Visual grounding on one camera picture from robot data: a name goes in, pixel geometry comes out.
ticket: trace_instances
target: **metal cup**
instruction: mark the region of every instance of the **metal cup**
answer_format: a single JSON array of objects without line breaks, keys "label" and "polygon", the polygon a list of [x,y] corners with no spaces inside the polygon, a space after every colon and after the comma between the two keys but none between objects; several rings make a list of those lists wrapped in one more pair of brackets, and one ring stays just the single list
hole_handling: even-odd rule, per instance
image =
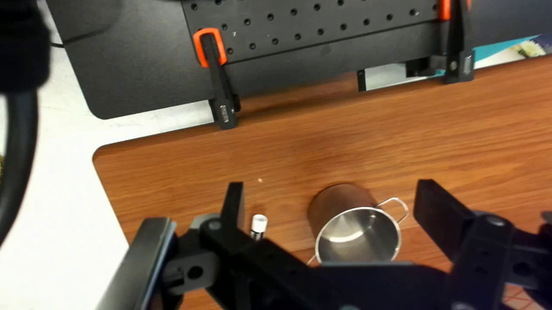
[{"label": "metal cup", "polygon": [[[381,207],[398,202],[404,215],[395,220]],[[336,184],[323,189],[311,203],[307,217],[316,236],[316,260],[340,262],[388,262],[400,250],[398,224],[409,208],[398,198],[376,203],[371,193],[355,184]]]}]

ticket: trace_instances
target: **white bottle cap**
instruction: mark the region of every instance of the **white bottle cap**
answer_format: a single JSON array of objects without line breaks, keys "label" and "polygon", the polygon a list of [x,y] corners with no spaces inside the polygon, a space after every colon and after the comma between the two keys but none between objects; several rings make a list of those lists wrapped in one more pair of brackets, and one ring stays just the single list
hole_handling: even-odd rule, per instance
[{"label": "white bottle cap", "polygon": [[254,215],[254,219],[252,219],[252,231],[254,233],[264,234],[267,226],[269,226],[269,219],[266,215],[262,215],[262,214]]}]

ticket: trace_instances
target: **black cable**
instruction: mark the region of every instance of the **black cable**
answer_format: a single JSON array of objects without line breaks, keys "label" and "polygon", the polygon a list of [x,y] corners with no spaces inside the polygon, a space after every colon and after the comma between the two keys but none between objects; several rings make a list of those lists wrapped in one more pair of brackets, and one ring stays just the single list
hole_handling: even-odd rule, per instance
[{"label": "black cable", "polygon": [[55,43],[55,41],[52,41],[52,43],[50,43],[50,47],[55,47],[55,48],[66,48],[66,45],[64,45],[64,43]]},{"label": "black cable", "polygon": [[7,124],[0,179],[0,245],[17,217],[31,176],[38,129],[36,91],[7,95]]}]

